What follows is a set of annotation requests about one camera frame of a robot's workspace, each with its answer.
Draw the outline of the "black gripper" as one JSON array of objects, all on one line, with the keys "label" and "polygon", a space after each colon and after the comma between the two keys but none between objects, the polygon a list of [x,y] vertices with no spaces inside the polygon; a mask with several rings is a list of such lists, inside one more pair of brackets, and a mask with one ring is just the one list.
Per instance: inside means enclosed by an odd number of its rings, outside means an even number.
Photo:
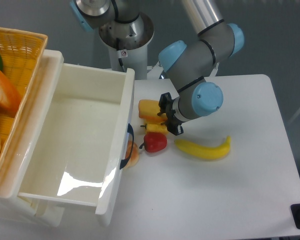
[{"label": "black gripper", "polygon": [[178,110],[178,101],[178,98],[172,99],[169,92],[163,93],[158,102],[159,112],[157,113],[158,116],[166,114],[167,120],[160,123],[160,125],[166,126],[167,131],[175,136],[184,133],[184,129],[182,127],[183,122],[176,116]]}]

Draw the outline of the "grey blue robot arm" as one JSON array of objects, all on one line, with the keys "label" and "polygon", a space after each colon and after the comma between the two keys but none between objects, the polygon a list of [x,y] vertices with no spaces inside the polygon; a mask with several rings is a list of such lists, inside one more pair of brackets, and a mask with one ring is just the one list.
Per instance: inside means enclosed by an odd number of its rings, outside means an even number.
[{"label": "grey blue robot arm", "polygon": [[[213,0],[184,0],[185,9],[198,41],[186,45],[176,41],[158,55],[158,62],[178,93],[160,96],[158,115],[174,134],[183,133],[182,124],[216,112],[223,103],[221,89],[205,78],[218,64],[237,53],[245,43],[242,30],[226,23]],[[151,19],[140,11],[136,0],[73,0],[74,14],[86,31],[98,29],[107,46],[114,71],[135,71],[147,76],[148,44],[154,35]]]}]

